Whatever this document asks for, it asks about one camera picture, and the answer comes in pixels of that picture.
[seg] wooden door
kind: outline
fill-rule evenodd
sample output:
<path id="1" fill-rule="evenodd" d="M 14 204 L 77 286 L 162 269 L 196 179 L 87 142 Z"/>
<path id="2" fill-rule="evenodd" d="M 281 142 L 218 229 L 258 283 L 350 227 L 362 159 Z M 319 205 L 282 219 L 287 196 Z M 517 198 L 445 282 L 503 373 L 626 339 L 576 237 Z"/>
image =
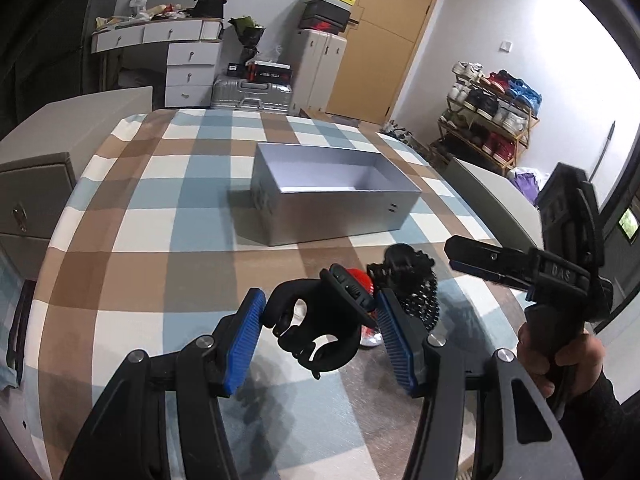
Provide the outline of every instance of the wooden door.
<path id="1" fill-rule="evenodd" d="M 382 124 L 404 82 L 434 0 L 356 0 L 327 113 Z"/>

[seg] blue gripper pad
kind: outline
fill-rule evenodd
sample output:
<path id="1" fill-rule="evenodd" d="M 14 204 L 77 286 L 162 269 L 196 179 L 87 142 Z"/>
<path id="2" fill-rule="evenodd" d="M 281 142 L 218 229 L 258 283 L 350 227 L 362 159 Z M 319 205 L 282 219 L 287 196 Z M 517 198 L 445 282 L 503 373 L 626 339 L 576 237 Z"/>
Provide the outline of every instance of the blue gripper pad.
<path id="1" fill-rule="evenodd" d="M 251 288 L 244 297 L 238 312 L 234 314 L 228 330 L 235 330 L 226 350 L 226 371 L 223 388 L 231 396 L 244 383 L 249 364 L 258 344 L 260 316 L 264 310 L 266 298 L 259 288 Z"/>
<path id="2" fill-rule="evenodd" d="M 426 382 L 422 344 L 427 330 L 420 319 L 404 312 L 389 289 L 376 295 L 376 315 L 396 381 L 410 396 L 419 396 Z"/>

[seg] hand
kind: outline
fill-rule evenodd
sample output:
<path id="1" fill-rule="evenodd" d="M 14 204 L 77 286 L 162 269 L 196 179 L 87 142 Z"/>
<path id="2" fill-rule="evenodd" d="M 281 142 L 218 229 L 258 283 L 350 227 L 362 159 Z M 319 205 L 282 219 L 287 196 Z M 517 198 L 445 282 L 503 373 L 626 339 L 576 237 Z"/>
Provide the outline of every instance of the hand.
<path id="1" fill-rule="evenodd" d="M 529 373 L 533 382 L 542 393 L 542 396 L 550 397 L 555 389 L 545 374 L 549 371 L 549 360 L 531 347 L 531 335 L 527 324 L 523 324 L 518 330 L 518 361 Z M 575 372 L 572 397 L 577 397 L 593 388 L 602 371 L 602 361 L 605 349 L 599 339 L 586 331 L 560 349 L 556 354 L 558 366 L 577 365 Z"/>

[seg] drawer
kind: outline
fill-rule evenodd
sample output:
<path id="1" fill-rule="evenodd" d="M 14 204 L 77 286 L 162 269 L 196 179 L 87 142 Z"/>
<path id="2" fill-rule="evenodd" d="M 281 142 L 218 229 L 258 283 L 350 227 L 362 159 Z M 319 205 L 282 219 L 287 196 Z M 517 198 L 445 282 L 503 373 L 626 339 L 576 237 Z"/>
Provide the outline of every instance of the drawer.
<path id="1" fill-rule="evenodd" d="M 215 65 L 173 65 L 166 68 L 167 86 L 211 86 Z"/>
<path id="2" fill-rule="evenodd" d="M 0 234 L 0 248 L 25 280 L 38 281 L 49 240 Z"/>
<path id="3" fill-rule="evenodd" d="M 200 39 L 201 40 L 217 40 L 218 36 L 220 35 L 220 29 L 222 29 L 221 22 L 211 22 L 209 20 L 203 20 Z"/>
<path id="4" fill-rule="evenodd" d="M 121 46 L 136 45 L 142 43 L 142 35 L 145 31 L 143 25 L 134 25 L 128 28 L 118 28 L 96 34 L 95 51 L 101 52 Z"/>
<path id="5" fill-rule="evenodd" d="M 64 164 L 3 171 L 0 233 L 51 238 L 71 190 Z"/>
<path id="6" fill-rule="evenodd" d="M 171 43 L 167 65 L 215 65 L 220 55 L 220 42 Z"/>
<path id="7" fill-rule="evenodd" d="M 200 37 L 200 20 L 169 20 L 145 25 L 142 43 L 155 41 L 197 40 Z"/>
<path id="8" fill-rule="evenodd" d="M 164 106 L 167 108 L 206 107 L 211 104 L 209 86 L 167 86 L 164 90 Z"/>

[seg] white desk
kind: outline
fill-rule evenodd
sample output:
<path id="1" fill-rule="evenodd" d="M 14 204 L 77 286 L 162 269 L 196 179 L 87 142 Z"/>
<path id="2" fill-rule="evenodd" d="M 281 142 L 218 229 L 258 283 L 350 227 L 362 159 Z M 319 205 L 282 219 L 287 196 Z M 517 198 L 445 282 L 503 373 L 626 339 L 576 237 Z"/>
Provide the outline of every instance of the white desk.
<path id="1" fill-rule="evenodd" d="M 222 20 L 185 18 L 124 25 L 94 32 L 92 52 L 105 52 L 143 43 L 169 43 L 164 106 L 209 107 L 211 89 L 220 59 L 218 39 Z M 103 57 L 103 73 L 106 70 Z"/>

